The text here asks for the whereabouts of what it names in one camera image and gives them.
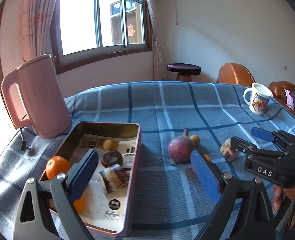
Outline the large orange tangerine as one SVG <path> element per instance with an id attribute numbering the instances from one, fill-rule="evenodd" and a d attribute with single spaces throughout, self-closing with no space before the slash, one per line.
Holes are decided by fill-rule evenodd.
<path id="1" fill-rule="evenodd" d="M 67 173 L 71 168 L 70 163 L 61 156 L 54 156 L 46 164 L 45 173 L 49 180 L 55 178 L 59 173 Z"/>

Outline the brown sugarcane piece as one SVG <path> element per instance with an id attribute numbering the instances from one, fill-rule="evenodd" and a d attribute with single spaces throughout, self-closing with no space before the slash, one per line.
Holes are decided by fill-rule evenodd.
<path id="1" fill-rule="evenodd" d="M 104 194 L 116 192 L 129 184 L 129 175 L 119 164 L 105 168 L 99 172 L 99 177 L 103 183 Z"/>

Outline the dark round water chestnut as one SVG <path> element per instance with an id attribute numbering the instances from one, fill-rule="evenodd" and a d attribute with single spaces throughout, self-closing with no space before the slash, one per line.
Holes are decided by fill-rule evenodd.
<path id="1" fill-rule="evenodd" d="M 105 168 L 115 164 L 122 166 L 123 156 L 118 151 L 106 151 L 102 154 L 101 163 Z"/>

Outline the small yellow-brown round fruit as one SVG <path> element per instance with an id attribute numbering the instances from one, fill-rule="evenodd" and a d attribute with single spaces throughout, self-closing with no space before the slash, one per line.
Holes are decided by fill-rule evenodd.
<path id="1" fill-rule="evenodd" d="M 118 149 L 118 141 L 107 139 L 103 143 L 103 149 L 105 151 L 116 151 Z"/>

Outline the brown leather sofa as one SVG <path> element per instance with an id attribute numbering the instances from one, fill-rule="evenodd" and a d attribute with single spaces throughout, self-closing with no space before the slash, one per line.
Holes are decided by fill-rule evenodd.
<path id="1" fill-rule="evenodd" d="M 288 99 L 292 96 L 295 85 L 288 81 L 279 81 L 270 83 L 268 88 L 272 91 L 274 100 L 294 115 L 294 107 L 289 107 Z"/>

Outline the pink metal tin box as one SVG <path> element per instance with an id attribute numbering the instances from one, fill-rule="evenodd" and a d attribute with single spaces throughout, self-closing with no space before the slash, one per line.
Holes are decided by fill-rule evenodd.
<path id="1" fill-rule="evenodd" d="M 89 151 L 98 164 L 83 194 L 79 214 L 86 227 L 109 236 L 126 236 L 132 226 L 132 201 L 141 127 L 135 123 L 79 122 L 55 155 L 71 165 Z"/>

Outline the small yellow-green fruit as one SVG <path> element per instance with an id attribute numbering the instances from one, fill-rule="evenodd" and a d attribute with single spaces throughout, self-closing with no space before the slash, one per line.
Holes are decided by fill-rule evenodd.
<path id="1" fill-rule="evenodd" d="M 200 144 L 201 139 L 198 135 L 192 135 L 190 136 L 190 139 L 194 142 L 196 147 Z"/>

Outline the purple passion fruit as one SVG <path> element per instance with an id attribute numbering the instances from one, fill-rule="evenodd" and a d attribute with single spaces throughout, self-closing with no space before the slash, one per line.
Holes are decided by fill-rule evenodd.
<path id="1" fill-rule="evenodd" d="M 169 142 L 167 153 L 171 165 L 190 161 L 192 151 L 196 149 L 196 144 L 189 137 L 189 129 L 185 128 L 182 135 L 175 137 Z"/>

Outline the blue plaid tablecloth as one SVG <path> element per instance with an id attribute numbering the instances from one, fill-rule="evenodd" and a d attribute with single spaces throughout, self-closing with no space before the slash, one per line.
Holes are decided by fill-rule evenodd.
<path id="1" fill-rule="evenodd" d="M 295 135 L 294 116 L 274 100 L 263 115 L 252 113 L 243 100 L 245 87 L 222 83 L 150 81 L 91 88 L 66 98 L 71 126 L 52 139 L 40 139 L 32 128 L 22 131 L 31 152 L 20 150 L 16 132 L 0 156 L 0 233 L 13 239 L 17 206 L 29 177 L 39 179 L 68 133 L 79 122 L 131 122 L 141 126 L 132 201 L 132 230 L 126 237 L 91 232 L 95 239 L 194 239 L 212 212 L 209 199 L 189 165 L 171 166 L 167 145 L 183 133 L 201 139 L 199 152 L 207 154 L 222 172 L 243 180 L 244 154 L 231 163 L 220 154 L 222 142 L 232 136 L 277 150 L 272 143 L 252 137 L 252 127 L 279 129 Z"/>

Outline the pink electric kettle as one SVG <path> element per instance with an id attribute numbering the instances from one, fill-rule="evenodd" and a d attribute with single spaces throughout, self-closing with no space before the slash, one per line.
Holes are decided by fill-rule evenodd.
<path id="1" fill-rule="evenodd" d="M 42 139 L 62 133 L 71 124 L 71 116 L 62 96 L 51 54 L 43 54 L 20 65 L 3 78 L 2 95 L 13 124 L 31 126 Z M 17 87 L 27 117 L 21 119 L 10 94 Z"/>

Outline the purple cushioned stool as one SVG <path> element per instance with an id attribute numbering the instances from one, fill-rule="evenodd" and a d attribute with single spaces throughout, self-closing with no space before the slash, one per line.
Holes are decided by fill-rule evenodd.
<path id="1" fill-rule="evenodd" d="M 201 75 L 201 67 L 187 63 L 172 63 L 167 65 L 167 70 L 177 73 L 176 81 L 192 82 L 192 76 Z"/>

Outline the pink curtain right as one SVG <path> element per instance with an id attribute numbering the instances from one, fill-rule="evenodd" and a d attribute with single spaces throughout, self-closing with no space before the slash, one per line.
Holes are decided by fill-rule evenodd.
<path id="1" fill-rule="evenodd" d="M 158 39 L 157 0 L 147 0 L 152 29 L 153 79 L 166 80 L 165 66 Z"/>

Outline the pink curtain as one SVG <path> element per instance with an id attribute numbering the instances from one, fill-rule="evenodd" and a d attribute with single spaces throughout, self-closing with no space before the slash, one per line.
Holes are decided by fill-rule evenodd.
<path id="1" fill-rule="evenodd" d="M 166 80 L 165 66 L 158 39 L 157 0 L 147 0 L 152 29 L 153 79 Z"/>
<path id="2" fill-rule="evenodd" d="M 56 0 L 23 0 L 20 50 L 24 61 L 46 52 Z"/>

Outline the pink curtain left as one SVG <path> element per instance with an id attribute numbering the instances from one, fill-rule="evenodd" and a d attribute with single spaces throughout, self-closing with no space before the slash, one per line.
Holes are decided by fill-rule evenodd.
<path id="1" fill-rule="evenodd" d="M 23 0 L 20 50 L 24 61 L 46 52 L 56 0 Z"/>

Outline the window with brown frame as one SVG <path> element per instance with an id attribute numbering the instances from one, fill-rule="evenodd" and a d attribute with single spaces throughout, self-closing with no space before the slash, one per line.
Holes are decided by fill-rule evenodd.
<path id="1" fill-rule="evenodd" d="M 151 51 L 147 0 L 56 0 L 51 44 L 58 74 Z"/>

